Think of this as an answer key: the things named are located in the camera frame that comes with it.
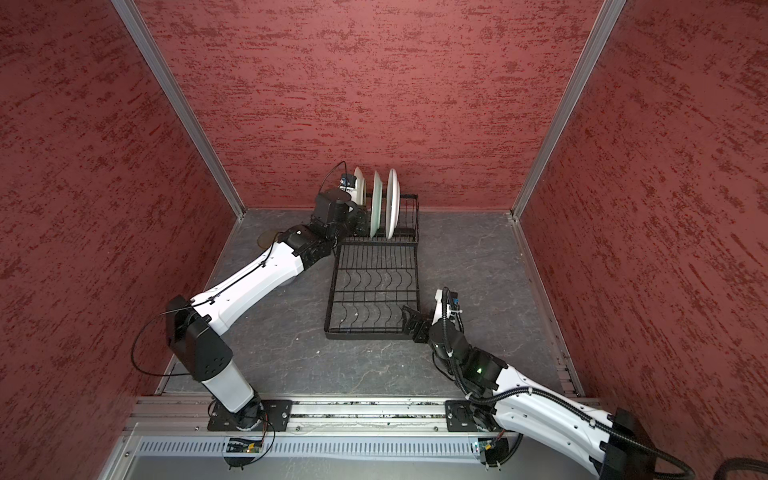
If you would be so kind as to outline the amber transparent cup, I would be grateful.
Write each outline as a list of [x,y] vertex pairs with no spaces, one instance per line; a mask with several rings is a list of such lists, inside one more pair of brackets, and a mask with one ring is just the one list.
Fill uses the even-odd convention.
[[257,245],[262,251],[266,251],[272,245],[279,241],[281,232],[278,230],[267,230],[262,232],[257,238]]

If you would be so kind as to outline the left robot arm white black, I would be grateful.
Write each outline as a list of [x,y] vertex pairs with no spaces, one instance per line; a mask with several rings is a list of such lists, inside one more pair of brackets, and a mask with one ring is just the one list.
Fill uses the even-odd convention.
[[307,224],[274,233],[258,258],[218,285],[190,300],[177,296],[169,302],[165,316],[170,350],[190,376],[212,394],[214,404],[225,410],[234,428],[262,428],[267,415],[222,335],[270,292],[367,227],[359,193],[343,187],[320,192]]

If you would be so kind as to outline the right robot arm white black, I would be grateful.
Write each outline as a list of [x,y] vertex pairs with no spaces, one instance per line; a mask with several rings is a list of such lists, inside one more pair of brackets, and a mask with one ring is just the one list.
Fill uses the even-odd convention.
[[651,479],[657,456],[636,419],[560,395],[504,360],[472,346],[458,318],[431,319],[404,306],[406,332],[430,346],[436,365],[454,381],[475,425],[510,431],[570,458],[599,479]]

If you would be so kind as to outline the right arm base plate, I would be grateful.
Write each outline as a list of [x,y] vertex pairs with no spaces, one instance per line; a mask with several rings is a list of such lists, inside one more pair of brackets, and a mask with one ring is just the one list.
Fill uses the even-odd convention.
[[467,400],[446,400],[444,407],[449,432],[500,432],[502,430],[495,421],[495,409],[491,406],[476,405]]

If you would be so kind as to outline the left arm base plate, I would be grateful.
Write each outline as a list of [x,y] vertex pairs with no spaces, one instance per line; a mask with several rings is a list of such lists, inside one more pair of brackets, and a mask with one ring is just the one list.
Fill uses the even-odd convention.
[[287,428],[292,405],[291,400],[262,400],[259,409],[251,406],[246,408],[245,413],[235,414],[218,400],[212,400],[207,411],[207,430],[245,434],[268,429],[283,432]]

